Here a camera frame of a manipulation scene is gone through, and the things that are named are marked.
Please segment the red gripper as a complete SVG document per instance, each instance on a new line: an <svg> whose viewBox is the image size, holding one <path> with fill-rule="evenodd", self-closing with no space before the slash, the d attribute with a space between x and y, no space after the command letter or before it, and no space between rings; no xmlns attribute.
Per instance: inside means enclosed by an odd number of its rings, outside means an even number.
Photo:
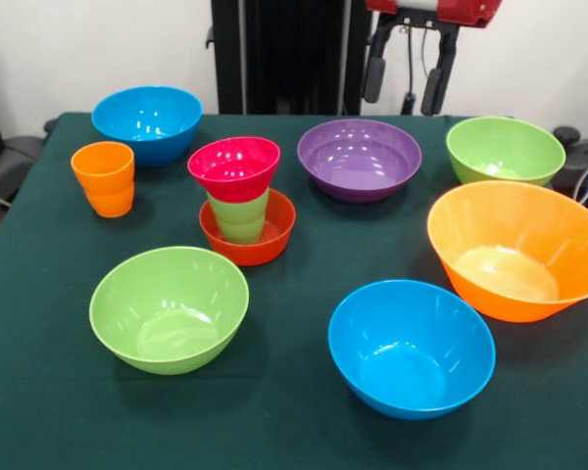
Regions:
<svg viewBox="0 0 588 470"><path fill-rule="evenodd" d="M484 28L496 15L501 0L366 0L370 11L379 12L376 29L370 37L365 70L363 98L367 103L379 99L386 61L386 44L396 19L409 18L432 25L440 33L438 59L429 72L420 112L427 117L439 115L452 73L460 26Z"/></svg>

